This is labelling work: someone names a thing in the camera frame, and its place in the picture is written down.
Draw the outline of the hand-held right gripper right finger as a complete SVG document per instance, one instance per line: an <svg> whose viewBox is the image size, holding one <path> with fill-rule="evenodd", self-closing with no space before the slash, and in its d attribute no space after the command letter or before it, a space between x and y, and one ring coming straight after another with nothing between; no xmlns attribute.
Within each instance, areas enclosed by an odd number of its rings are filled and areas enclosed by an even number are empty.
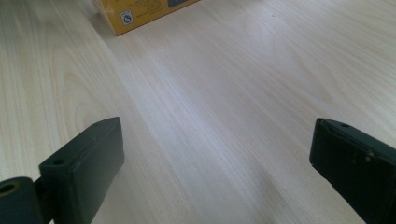
<svg viewBox="0 0 396 224"><path fill-rule="evenodd" d="M309 161L366 224L396 224L396 148L319 118Z"/></svg>

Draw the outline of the yellow cardboard box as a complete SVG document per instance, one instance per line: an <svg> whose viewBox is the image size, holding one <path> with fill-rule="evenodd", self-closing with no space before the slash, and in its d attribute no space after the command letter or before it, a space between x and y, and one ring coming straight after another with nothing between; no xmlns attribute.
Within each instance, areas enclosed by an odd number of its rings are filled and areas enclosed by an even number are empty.
<svg viewBox="0 0 396 224"><path fill-rule="evenodd" d="M92 0L115 35L155 21L199 0Z"/></svg>

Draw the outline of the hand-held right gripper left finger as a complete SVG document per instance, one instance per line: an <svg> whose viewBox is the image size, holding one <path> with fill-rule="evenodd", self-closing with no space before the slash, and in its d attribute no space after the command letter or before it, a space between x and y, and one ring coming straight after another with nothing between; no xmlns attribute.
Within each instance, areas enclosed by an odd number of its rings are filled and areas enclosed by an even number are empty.
<svg viewBox="0 0 396 224"><path fill-rule="evenodd" d="M98 121L39 165L55 224L91 224L124 163L120 118Z"/></svg>

